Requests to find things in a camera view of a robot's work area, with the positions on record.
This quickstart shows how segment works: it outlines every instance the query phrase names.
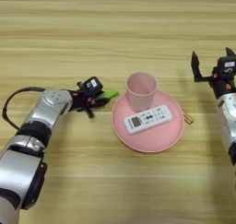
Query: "green object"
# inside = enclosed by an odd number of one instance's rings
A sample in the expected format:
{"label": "green object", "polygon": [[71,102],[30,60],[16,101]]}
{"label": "green object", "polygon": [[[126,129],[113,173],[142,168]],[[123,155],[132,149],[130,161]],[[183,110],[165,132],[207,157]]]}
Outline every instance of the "green object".
{"label": "green object", "polygon": [[104,91],[97,97],[97,99],[101,99],[101,98],[112,99],[118,95],[119,95],[118,90],[114,89],[114,90]]}

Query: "wood grain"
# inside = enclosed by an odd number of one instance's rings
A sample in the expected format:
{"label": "wood grain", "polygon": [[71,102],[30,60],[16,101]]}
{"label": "wood grain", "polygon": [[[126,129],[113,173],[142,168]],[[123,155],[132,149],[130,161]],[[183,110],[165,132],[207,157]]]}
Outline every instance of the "wood grain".
{"label": "wood grain", "polygon": [[[91,76],[124,93],[127,77],[146,71],[195,119],[172,149],[144,155],[113,133],[114,101],[92,121],[61,118],[40,200],[20,223],[235,223],[216,101],[190,67],[192,50],[203,75],[226,46],[236,50],[235,15],[235,0],[0,0],[0,106],[18,88],[74,88]],[[12,119],[20,124],[37,97],[15,98]],[[0,147],[14,133],[1,120]]]}

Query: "remote control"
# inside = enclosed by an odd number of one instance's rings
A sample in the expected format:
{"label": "remote control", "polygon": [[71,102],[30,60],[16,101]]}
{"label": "remote control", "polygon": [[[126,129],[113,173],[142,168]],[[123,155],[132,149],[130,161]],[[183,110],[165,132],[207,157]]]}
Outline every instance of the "remote control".
{"label": "remote control", "polygon": [[139,112],[124,118],[125,127],[130,135],[142,132],[172,119],[171,111],[166,105]]}

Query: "robotic arm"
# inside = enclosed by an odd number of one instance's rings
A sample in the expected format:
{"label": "robotic arm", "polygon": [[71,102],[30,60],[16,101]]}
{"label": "robotic arm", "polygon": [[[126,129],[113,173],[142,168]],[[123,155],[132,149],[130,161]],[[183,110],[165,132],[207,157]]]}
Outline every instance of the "robotic arm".
{"label": "robotic arm", "polygon": [[[20,209],[29,209],[37,202],[47,171],[43,157],[58,118],[74,110],[86,111],[92,117],[90,108],[108,102],[96,100],[103,92],[96,77],[78,85],[77,91],[43,90],[37,105],[1,152],[0,224],[17,224]],[[6,107],[3,116],[8,120]]]}
{"label": "robotic arm", "polygon": [[192,69],[195,82],[207,81],[214,90],[217,98],[218,119],[224,147],[230,155],[232,165],[236,164],[236,88],[234,76],[236,75],[236,55],[233,50],[226,48],[225,57],[218,59],[213,68],[212,76],[202,77],[199,70],[198,57],[192,54]]}

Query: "pink cup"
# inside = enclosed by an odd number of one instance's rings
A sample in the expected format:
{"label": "pink cup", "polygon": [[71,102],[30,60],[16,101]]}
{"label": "pink cup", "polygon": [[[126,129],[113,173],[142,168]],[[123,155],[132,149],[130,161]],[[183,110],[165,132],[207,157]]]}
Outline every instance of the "pink cup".
{"label": "pink cup", "polygon": [[148,73],[134,73],[127,79],[126,87],[130,107],[135,112],[142,112],[150,107],[157,81]]}

